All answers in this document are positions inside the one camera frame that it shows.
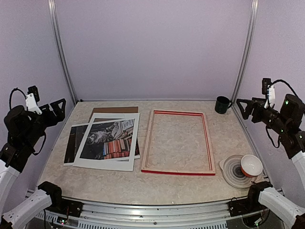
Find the cat and books photo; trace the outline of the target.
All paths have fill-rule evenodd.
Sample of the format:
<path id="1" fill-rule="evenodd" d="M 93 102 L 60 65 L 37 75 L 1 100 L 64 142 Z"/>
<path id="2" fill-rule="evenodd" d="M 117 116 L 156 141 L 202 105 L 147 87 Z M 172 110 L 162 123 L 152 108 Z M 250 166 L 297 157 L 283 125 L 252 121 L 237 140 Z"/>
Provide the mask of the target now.
<path id="1" fill-rule="evenodd" d="M 133 120 L 93 124 L 85 138 L 86 142 L 80 158 L 127 161 L 132 146 L 133 126 Z M 64 157 L 65 166 L 71 166 L 74 163 L 87 127 L 88 124 L 71 127 Z"/>

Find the white photo mat board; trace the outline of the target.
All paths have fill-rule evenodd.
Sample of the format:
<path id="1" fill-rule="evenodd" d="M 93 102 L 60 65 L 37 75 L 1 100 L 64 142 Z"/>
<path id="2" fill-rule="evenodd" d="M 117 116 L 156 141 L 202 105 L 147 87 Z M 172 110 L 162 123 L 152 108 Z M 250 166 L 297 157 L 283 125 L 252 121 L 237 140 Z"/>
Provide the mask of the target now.
<path id="1" fill-rule="evenodd" d="M 94 113 L 73 166 L 132 172 L 139 118 L 139 113 Z"/>

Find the red wooden picture frame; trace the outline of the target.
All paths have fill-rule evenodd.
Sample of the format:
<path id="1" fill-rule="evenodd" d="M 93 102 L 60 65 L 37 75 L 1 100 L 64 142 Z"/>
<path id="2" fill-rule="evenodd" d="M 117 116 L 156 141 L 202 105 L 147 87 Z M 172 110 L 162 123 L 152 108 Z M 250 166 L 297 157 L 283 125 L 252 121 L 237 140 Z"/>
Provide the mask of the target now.
<path id="1" fill-rule="evenodd" d="M 200 112 L 152 110 L 141 171 L 214 176 L 216 169 L 206 115 Z"/>

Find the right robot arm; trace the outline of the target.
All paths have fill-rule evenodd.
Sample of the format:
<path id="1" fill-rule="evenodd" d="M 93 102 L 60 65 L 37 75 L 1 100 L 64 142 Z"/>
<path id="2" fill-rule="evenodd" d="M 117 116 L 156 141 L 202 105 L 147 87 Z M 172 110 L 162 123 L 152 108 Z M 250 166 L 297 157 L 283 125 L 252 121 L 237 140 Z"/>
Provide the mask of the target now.
<path id="1" fill-rule="evenodd" d="M 264 105 L 267 99 L 237 99 L 236 103 L 243 119 L 252 117 L 253 123 L 262 122 L 266 128 L 279 135 L 279 142 L 296 167 L 302 181 L 305 180 L 305 133 L 300 125 L 305 114 L 305 104 L 296 95 L 286 94 L 280 111 Z M 259 182 L 250 186 L 248 196 L 244 200 L 244 208 L 255 211 L 259 206 L 267 207 L 276 214 L 290 229 L 305 227 L 305 209 L 293 203 L 269 182 Z"/>

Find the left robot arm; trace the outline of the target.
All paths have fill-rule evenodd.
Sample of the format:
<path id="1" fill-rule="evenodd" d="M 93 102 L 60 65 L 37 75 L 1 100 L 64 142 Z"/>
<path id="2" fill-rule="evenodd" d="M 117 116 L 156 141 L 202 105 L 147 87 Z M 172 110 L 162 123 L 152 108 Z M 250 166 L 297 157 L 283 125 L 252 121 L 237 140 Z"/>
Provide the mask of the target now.
<path id="1" fill-rule="evenodd" d="M 65 118 L 65 99 L 39 107 L 36 111 L 18 105 L 8 112 L 4 124 L 8 141 L 0 151 L 0 207 L 3 208 L 17 177 L 24 170 L 30 156 L 37 154 L 34 146 L 46 136 L 45 130 Z M 62 212 L 67 207 L 59 186 L 45 181 L 31 197 L 14 209 L 0 213 L 2 229 L 21 229 L 46 208 Z"/>

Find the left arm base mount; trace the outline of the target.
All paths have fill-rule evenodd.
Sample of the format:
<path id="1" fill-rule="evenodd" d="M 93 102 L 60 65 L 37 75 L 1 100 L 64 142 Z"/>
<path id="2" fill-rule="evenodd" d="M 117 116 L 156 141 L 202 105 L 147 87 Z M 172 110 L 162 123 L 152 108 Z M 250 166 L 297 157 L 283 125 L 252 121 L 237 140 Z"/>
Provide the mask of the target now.
<path id="1" fill-rule="evenodd" d="M 46 210 L 50 212 L 59 213 L 67 217 L 79 218 L 82 212 L 83 203 L 75 200 L 62 199 L 61 203 L 57 207 L 48 207 Z"/>

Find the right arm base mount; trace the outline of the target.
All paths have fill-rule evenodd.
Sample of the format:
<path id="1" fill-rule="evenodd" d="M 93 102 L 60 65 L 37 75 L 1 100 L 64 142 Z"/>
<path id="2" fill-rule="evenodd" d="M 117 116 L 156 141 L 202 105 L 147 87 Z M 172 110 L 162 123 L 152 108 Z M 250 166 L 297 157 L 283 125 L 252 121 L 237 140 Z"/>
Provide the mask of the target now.
<path id="1" fill-rule="evenodd" d="M 246 198 L 232 199 L 231 201 L 228 202 L 228 208 L 229 208 L 230 217 L 250 214 L 264 209 L 264 207 L 260 204 L 256 204 L 251 207 Z"/>

